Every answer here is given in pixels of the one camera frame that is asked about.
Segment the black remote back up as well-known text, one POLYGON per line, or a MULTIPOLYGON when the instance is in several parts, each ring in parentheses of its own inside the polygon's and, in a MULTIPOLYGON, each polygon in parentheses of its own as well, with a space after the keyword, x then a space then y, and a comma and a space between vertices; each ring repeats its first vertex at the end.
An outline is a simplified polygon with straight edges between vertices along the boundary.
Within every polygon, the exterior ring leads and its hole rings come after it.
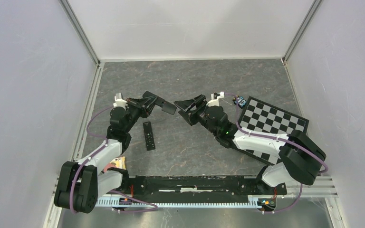
POLYGON ((150 98, 154 97, 154 104, 161 107, 163 112, 166 112, 168 114, 174 115, 177 107, 165 99, 159 97, 158 95, 155 95, 149 91, 144 92, 143 98, 150 98))

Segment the black remote with buttons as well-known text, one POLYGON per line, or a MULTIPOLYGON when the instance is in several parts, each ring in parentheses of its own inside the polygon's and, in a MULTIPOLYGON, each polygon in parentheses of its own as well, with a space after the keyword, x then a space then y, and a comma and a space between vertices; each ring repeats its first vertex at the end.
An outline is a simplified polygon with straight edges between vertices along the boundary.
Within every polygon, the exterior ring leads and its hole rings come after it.
POLYGON ((144 130, 146 150, 147 151, 155 150, 154 134, 150 121, 143 123, 143 130, 144 130))

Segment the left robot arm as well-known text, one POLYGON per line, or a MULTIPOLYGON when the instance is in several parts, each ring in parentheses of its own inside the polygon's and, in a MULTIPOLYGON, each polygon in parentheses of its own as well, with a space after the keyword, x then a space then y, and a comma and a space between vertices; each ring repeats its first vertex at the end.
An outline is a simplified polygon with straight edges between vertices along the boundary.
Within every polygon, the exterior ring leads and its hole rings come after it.
POLYGON ((126 193, 130 189, 127 171, 105 167, 122 155, 131 141, 130 130, 139 118, 147 118, 157 105, 166 111, 169 102, 150 92, 141 98, 123 99, 121 93, 110 111, 110 125, 103 142, 95 150, 78 161, 65 162, 60 171, 54 195, 54 205, 73 213, 90 213, 99 197, 111 190, 126 193))

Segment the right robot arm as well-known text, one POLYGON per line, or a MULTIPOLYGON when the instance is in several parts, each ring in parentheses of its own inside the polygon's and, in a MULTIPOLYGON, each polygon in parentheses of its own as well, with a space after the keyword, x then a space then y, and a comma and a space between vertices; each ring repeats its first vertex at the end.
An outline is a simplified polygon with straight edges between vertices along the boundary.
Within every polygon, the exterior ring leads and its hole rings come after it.
POLYGON ((189 125, 200 123, 223 147, 243 152, 263 152, 279 160, 258 173, 255 181, 258 192, 267 194, 279 184, 292 180, 311 186, 319 174, 328 171, 325 153, 304 132, 263 133, 229 121, 219 104, 225 95, 224 92, 215 92, 211 94, 210 101, 199 95, 193 99, 175 101, 174 104, 189 125))

